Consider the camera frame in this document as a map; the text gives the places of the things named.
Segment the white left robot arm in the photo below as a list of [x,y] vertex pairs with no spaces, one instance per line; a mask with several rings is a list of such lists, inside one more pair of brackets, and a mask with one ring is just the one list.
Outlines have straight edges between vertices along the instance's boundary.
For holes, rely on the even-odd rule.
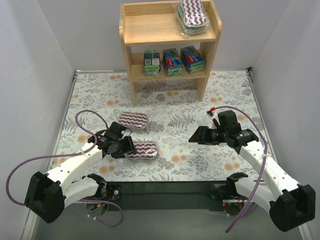
[[87,153],[80,150],[77,156],[70,157],[54,169],[46,173],[36,172],[29,182],[25,206],[46,223],[52,223],[65,207],[75,202],[85,198],[91,202],[104,200],[107,182],[103,177],[91,173],[79,181],[76,178],[105,155],[120,158],[136,148],[130,136],[114,141],[101,137],[99,141],[98,145],[86,143],[84,148],[92,148]]

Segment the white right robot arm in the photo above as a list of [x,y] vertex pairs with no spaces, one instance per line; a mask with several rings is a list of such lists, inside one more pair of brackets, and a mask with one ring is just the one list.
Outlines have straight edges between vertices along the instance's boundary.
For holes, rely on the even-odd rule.
[[200,126],[188,140],[199,145],[219,145],[226,143],[245,159],[257,172],[262,174],[263,186],[254,195],[256,182],[243,172],[227,178],[227,188],[232,196],[245,196],[266,212],[274,225],[287,232],[315,218],[316,192],[309,185],[301,185],[290,177],[271,157],[263,152],[258,137],[249,129],[228,132],[221,127],[210,129]]

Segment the green blue sponge pack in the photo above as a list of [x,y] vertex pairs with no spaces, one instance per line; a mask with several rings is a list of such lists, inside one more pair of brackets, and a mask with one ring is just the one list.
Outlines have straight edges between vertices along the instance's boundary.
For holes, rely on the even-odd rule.
[[145,50],[143,53],[145,76],[158,76],[161,71],[160,53],[158,50]]
[[195,74],[205,69],[205,60],[193,46],[180,49],[181,61],[189,74]]
[[164,49],[163,64],[167,77],[180,76],[183,74],[183,63],[176,48]]

